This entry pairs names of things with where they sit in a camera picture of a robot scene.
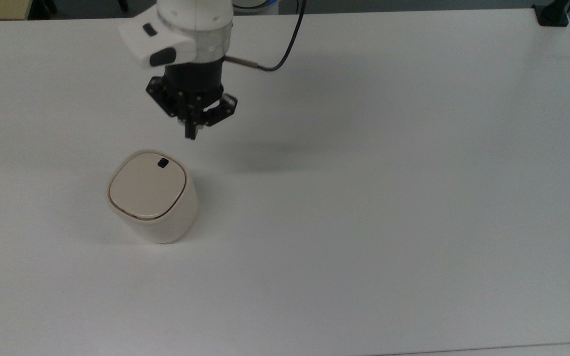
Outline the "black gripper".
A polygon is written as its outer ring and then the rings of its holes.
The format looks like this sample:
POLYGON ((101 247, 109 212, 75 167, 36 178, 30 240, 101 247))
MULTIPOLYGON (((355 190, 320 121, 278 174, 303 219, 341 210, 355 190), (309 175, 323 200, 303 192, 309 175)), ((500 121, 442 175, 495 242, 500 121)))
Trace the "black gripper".
POLYGON ((145 91, 168 117, 184 126, 184 137, 195 140, 201 127, 210 128, 235 114, 238 99, 223 94, 224 59, 208 63, 168 65, 164 77, 151 77, 145 91), (217 106, 205 110, 219 101, 217 106))

